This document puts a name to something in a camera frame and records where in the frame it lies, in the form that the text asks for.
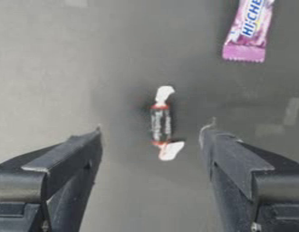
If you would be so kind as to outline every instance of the candy wrapper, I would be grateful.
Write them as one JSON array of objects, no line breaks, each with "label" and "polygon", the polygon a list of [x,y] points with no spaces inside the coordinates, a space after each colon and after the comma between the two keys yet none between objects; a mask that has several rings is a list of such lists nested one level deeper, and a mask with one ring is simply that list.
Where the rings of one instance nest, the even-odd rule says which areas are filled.
[{"label": "candy wrapper", "polygon": [[240,0],[240,8],[222,49],[222,58],[258,62],[266,55],[266,32],[274,0]]},{"label": "candy wrapper", "polygon": [[185,145],[183,141],[171,141],[170,106],[165,103],[171,93],[174,93],[171,86],[159,87],[154,98],[155,103],[150,106],[151,144],[159,149],[158,158],[162,161],[173,160]]}]

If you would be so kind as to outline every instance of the candy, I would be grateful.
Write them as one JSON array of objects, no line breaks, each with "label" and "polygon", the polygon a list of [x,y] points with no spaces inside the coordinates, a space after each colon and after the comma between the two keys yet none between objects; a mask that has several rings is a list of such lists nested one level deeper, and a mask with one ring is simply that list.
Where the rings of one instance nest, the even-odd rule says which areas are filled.
[{"label": "candy", "polygon": [[240,0],[240,8],[222,48],[222,58],[258,62],[266,55],[266,32],[274,0]]},{"label": "candy", "polygon": [[158,158],[162,161],[173,160],[185,145],[183,141],[171,142],[170,106],[165,103],[171,93],[174,93],[171,86],[159,87],[155,103],[150,106],[151,144],[159,148]]}]

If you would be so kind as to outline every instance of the gray surface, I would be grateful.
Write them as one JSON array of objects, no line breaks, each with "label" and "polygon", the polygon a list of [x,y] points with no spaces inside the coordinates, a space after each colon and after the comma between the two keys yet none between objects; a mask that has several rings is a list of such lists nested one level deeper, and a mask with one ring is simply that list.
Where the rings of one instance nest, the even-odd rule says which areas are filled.
[{"label": "gray surface", "polygon": [[[212,116],[299,159],[294,112],[285,120],[299,98],[299,1],[277,1],[265,64],[220,58],[236,9],[225,0],[0,0],[0,162],[101,123],[83,232],[218,231],[197,158]],[[146,111],[165,83],[188,140],[169,163],[149,145]]]}]

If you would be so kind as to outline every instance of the gray table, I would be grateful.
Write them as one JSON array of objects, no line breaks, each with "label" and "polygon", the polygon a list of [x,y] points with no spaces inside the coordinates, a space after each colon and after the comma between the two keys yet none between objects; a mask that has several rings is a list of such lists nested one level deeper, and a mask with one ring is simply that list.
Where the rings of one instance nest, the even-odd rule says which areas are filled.
[{"label": "gray table", "polygon": [[[299,160],[299,115],[285,122],[299,101],[299,1],[276,3],[264,64],[221,60],[236,11],[225,0],[0,1],[0,162],[101,123],[83,232],[220,231],[197,142],[213,116]],[[169,163],[147,132],[162,84],[177,90],[174,135],[186,139]]]}]

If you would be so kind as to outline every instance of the pink candy wrapper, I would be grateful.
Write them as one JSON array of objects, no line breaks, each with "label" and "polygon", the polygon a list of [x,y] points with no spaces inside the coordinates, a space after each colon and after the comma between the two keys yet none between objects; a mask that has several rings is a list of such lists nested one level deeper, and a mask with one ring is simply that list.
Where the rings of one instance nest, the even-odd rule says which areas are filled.
[{"label": "pink candy wrapper", "polygon": [[232,61],[258,62],[266,55],[266,32],[274,0],[240,0],[222,58]]}]

